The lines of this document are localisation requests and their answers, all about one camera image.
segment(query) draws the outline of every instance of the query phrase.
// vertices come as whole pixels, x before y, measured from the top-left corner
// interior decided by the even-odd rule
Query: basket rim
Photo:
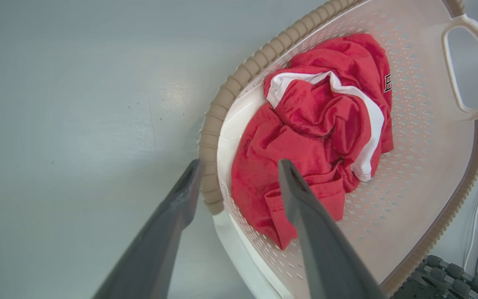
[[[204,203],[213,215],[219,214],[224,210],[224,199],[220,191],[217,174],[217,146],[220,129],[228,114],[228,110],[237,96],[260,72],[281,57],[288,49],[315,31],[315,29],[366,1],[331,0],[319,6],[262,46],[243,64],[237,67],[237,70],[220,87],[205,115],[199,140],[199,157],[204,163],[201,192],[204,197]],[[440,1],[448,8],[451,17],[464,15],[462,0]],[[478,177],[478,120],[474,121],[474,125],[472,154],[462,180],[430,228],[420,238],[410,253],[380,284],[381,289],[387,296],[390,297],[397,291],[419,263],[429,254],[431,248],[446,231],[466,201],[470,191],[474,188]]]

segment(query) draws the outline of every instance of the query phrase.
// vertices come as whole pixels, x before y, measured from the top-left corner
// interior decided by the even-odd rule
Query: laundry basket
[[[406,280],[445,231],[478,175],[478,108],[459,95],[447,34],[478,23],[461,0],[332,0],[264,45],[227,78],[201,130],[202,192],[217,233],[258,298],[307,298],[298,240],[286,250],[256,232],[230,194],[241,135],[264,104],[263,81],[291,57],[330,38],[368,32],[386,50],[395,149],[370,182],[346,195],[338,223],[383,291]]]

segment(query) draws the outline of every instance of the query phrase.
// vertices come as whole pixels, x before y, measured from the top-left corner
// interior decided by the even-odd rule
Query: white stripe
[[[370,164],[370,161],[372,160],[372,155],[381,139],[381,129],[383,128],[385,118],[383,117],[383,112],[381,112],[379,106],[377,106],[377,104],[364,92],[355,86],[343,86],[337,75],[332,71],[319,74],[281,73],[274,76],[271,80],[271,88],[269,89],[267,100],[273,108],[276,108],[281,101],[281,98],[283,98],[287,87],[289,87],[289,84],[293,80],[303,80],[312,84],[317,84],[324,80],[326,76],[329,76],[329,83],[332,91],[360,98],[368,110],[372,137],[368,140],[355,162],[351,165],[351,171],[360,181],[369,181],[372,178],[372,165]]]

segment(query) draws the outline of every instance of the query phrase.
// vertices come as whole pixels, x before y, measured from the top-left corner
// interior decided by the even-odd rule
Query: gray floor
[[[224,78],[322,2],[0,0],[0,299],[91,297],[197,156]],[[459,70],[478,67],[460,49]],[[461,263],[472,210],[434,253]],[[470,269],[477,253],[478,230]],[[224,297],[252,295],[199,204],[169,298]]]

